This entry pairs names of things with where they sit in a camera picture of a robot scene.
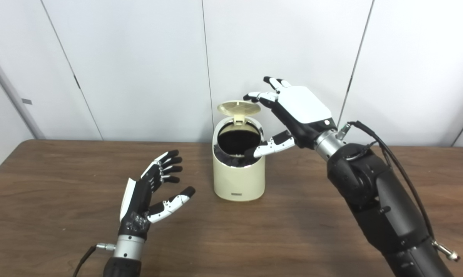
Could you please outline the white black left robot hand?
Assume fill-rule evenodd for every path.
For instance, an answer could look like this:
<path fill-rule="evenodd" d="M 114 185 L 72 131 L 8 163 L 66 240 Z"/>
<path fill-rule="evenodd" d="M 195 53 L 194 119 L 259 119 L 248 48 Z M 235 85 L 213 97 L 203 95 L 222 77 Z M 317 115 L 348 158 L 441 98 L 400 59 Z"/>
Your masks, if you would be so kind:
<path fill-rule="evenodd" d="M 178 184 L 180 179 L 172 176 L 173 172 L 181 172 L 182 157 L 178 150 L 164 152 L 150 162 L 138 180 L 129 178 L 126 184 L 119 214 L 118 235 L 147 240 L 150 226 L 165 219 L 196 193 L 192 186 L 167 200 L 151 204 L 152 196 L 165 183 Z"/>

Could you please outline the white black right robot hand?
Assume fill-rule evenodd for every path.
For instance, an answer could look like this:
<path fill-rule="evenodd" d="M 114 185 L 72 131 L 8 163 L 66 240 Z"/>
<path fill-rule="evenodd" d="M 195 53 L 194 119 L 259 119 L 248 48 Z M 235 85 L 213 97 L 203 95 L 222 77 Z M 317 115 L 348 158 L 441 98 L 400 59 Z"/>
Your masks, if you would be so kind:
<path fill-rule="evenodd" d="M 293 86 L 286 80 L 264 77 L 272 92 L 251 92 L 245 101 L 260 102 L 286 127 L 258 147 L 245 151 L 247 158 L 261 158 L 293 146 L 316 150 L 320 136 L 336 128 L 332 113 L 307 87 Z"/>

